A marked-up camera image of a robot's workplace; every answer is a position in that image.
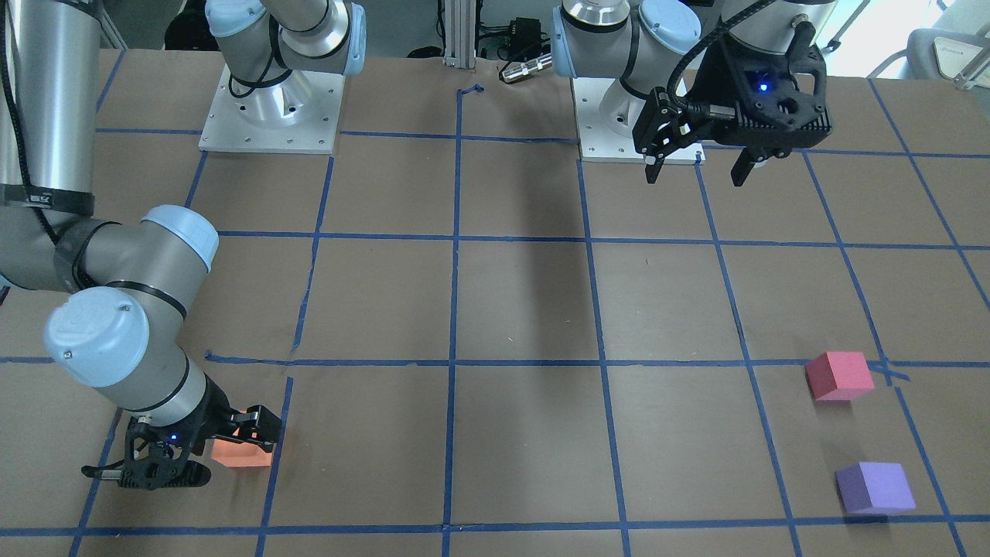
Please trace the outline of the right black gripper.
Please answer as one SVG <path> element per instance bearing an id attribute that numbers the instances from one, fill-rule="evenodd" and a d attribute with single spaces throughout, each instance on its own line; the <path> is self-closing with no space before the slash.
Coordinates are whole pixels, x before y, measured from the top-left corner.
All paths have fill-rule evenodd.
<path id="1" fill-rule="evenodd" d="M 225 391 L 208 383 L 203 400 L 191 415 L 173 425 L 152 426 L 131 417 L 125 457 L 108 465 L 82 466 L 81 473 L 116 482 L 124 489 L 204 487 L 212 473 L 189 456 L 201 456 L 208 439 L 224 438 L 272 453 L 282 441 L 282 420 L 264 405 L 233 411 Z"/>

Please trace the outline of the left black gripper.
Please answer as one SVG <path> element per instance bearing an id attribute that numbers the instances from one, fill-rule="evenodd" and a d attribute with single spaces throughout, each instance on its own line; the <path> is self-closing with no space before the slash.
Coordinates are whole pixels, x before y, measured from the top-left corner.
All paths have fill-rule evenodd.
<path id="1" fill-rule="evenodd" d="M 708 47 L 696 74 L 696 100 L 735 111 L 729 120 L 714 120 L 705 134 L 721 145 L 745 147 L 732 166 L 734 187 L 778 149 L 812 148 L 831 134 L 826 63 L 813 36 L 814 27 L 800 22 L 782 54 L 757 52 L 729 34 Z M 666 89 L 655 87 L 633 127 L 647 183 L 657 183 L 668 156 L 699 140 Z"/>

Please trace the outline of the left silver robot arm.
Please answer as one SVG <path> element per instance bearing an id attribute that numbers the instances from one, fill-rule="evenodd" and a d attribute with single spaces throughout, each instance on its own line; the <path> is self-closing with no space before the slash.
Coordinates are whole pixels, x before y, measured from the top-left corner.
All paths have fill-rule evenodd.
<path id="1" fill-rule="evenodd" d="M 739 147 L 740 187 L 768 159 L 832 132 L 827 67 L 816 43 L 831 1 L 562 1 L 554 10 L 557 74 L 612 79 L 633 102 L 623 118 L 655 183 L 694 142 Z"/>

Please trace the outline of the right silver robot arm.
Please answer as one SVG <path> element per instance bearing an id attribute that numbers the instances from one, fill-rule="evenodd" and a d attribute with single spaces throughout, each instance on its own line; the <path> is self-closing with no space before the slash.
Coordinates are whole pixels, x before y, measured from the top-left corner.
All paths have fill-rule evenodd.
<path id="1" fill-rule="evenodd" d="M 94 216 L 99 1 L 2 3 L 2 285 L 65 292 L 46 352 L 130 415 L 124 457 L 84 466 L 125 489 L 201 487 L 206 442 L 271 453 L 282 421 L 233 408 L 177 345 L 211 271 L 215 228 L 183 206 L 138 225 Z"/>

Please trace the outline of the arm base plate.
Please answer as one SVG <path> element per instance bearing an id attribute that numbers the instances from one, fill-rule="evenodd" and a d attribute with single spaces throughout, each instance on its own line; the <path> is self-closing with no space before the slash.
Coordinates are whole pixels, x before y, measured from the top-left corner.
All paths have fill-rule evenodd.
<path id="1" fill-rule="evenodd" d="M 644 162 L 632 137 L 643 99 L 626 91 L 618 79 L 609 78 L 573 78 L 572 93 L 583 161 Z"/>
<path id="2" fill-rule="evenodd" d="M 231 154 L 316 154 L 335 151 L 343 75 L 294 71 L 286 80 L 247 90 L 223 69 L 199 149 Z"/>

